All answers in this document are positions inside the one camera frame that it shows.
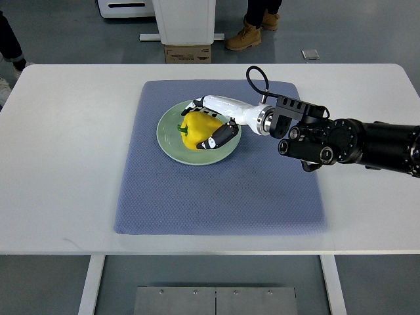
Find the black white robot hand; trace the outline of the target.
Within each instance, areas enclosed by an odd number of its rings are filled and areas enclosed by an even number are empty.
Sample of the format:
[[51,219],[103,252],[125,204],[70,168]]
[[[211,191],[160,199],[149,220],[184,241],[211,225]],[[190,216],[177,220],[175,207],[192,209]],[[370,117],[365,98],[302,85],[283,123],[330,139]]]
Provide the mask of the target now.
[[274,109],[263,103],[253,106],[232,98],[209,95],[191,101],[181,116],[184,118],[189,112],[203,112],[224,123],[206,141],[196,146],[197,150],[210,150],[232,140],[238,134],[240,125],[249,126],[258,135],[268,135]]

